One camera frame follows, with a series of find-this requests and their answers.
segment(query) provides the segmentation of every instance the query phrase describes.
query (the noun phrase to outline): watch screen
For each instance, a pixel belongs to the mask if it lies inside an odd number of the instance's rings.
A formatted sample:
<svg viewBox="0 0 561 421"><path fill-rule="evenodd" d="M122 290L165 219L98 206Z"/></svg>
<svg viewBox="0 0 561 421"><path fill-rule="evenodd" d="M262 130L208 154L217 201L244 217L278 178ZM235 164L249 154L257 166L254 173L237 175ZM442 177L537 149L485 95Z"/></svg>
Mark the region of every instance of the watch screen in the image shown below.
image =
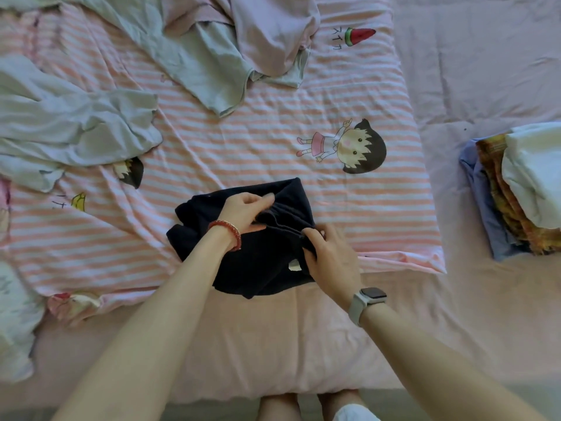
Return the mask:
<svg viewBox="0 0 561 421"><path fill-rule="evenodd" d="M374 287L363 288L361 292L367 297L370 297L371 299L379 299L379 298L387 297L386 293L382 291L380 288L374 288Z"/></svg>

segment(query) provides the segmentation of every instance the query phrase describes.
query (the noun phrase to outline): plaid shirt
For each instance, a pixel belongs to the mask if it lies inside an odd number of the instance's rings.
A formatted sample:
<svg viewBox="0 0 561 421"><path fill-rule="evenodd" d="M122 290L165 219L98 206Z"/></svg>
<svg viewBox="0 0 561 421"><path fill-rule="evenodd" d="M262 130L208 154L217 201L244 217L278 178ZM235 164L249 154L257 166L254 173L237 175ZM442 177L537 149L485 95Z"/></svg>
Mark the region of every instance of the plaid shirt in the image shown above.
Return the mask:
<svg viewBox="0 0 561 421"><path fill-rule="evenodd" d="M485 169L491 186L491 195L497 210L512 234L520 241L529 243L536 255L561 251L561 229L544 229L533 224L520 207L518 200L503 180L502 163L507 148L506 134L497 134L476 143L479 160Z"/></svg>

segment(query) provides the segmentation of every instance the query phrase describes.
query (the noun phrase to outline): watermelon print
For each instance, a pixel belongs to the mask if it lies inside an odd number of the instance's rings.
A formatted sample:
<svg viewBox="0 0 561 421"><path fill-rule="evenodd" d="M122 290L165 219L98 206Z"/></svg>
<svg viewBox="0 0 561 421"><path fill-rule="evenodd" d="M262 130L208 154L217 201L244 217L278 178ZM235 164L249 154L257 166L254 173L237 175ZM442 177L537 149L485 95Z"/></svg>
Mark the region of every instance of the watermelon print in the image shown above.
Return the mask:
<svg viewBox="0 0 561 421"><path fill-rule="evenodd" d="M349 47L358 44L376 33L376 30L371 28L347 28L345 31L345 43Z"/></svg>

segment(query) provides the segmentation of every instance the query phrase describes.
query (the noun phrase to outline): person's left hand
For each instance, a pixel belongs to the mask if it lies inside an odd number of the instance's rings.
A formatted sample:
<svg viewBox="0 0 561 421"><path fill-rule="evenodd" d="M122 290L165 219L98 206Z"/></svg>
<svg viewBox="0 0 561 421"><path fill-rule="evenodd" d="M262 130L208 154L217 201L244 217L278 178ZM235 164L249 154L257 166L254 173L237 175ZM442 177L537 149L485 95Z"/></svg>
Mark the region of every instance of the person's left hand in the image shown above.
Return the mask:
<svg viewBox="0 0 561 421"><path fill-rule="evenodd" d="M265 225L252 225L255 217L263 210L271 207L275 202L275 195L257 196L244 192L232 195L224 204L219 220L233 224L240 233L263 230Z"/></svg>

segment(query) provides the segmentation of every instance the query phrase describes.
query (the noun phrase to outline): black garment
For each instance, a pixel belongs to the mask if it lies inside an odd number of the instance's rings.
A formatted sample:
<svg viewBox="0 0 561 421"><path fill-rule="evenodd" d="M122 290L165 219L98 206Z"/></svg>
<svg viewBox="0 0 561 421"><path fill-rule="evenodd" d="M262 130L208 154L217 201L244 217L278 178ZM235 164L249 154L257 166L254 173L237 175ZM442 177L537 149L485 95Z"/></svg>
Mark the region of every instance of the black garment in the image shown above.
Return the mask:
<svg viewBox="0 0 561 421"><path fill-rule="evenodd" d="M242 235L242 248L227 253L222 260L214 288L228 294L241 294L247 299L255 295L270 295L312 282L302 246L315 254L312 243L301 231L314 226L310 204L300 179L284 180L254 186L234 187L206 195L197 195L176 208L181 225L167 233L181 260L185 260L210 222L220 215L226 198L242 192L259 196L275 194L273 206L263 211L256 222L267 225L265 230ZM288 269L297 259L301 271Z"/></svg>

